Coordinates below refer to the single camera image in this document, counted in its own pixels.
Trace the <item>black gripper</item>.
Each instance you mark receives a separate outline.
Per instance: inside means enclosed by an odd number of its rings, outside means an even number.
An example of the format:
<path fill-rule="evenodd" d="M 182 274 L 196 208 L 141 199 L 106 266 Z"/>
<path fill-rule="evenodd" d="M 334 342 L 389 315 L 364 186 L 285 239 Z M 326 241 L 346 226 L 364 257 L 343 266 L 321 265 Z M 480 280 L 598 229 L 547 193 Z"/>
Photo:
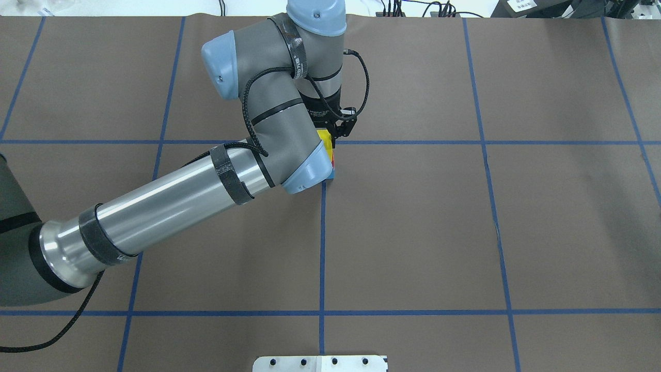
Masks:
<path fill-rule="evenodd" d="M 331 110 L 323 103 L 323 100 L 319 98 L 316 92 L 302 92 L 302 101 L 308 111 L 312 124 L 316 129 L 335 130 L 333 141 L 340 139 L 340 137 L 349 137 L 350 132 L 357 123 L 357 112 L 355 108 L 340 108 L 341 89 L 342 87 L 334 94 L 325 97 L 325 99 L 332 111 L 339 114 L 342 120 L 338 120 L 330 113 Z"/>

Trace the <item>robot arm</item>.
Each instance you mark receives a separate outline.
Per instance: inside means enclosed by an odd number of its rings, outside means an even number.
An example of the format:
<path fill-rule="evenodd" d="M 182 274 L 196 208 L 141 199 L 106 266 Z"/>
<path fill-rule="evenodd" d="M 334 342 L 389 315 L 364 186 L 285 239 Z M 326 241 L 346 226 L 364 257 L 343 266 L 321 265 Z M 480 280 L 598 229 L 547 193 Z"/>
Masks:
<path fill-rule="evenodd" d="M 339 106 L 343 1 L 288 1 L 286 12 L 201 47 L 218 94 L 241 102 L 248 137 L 68 221 L 43 222 L 2 157 L 2 306 L 56 301 L 102 273 L 269 188 L 295 194 L 333 165 L 317 131 L 352 121 Z"/>

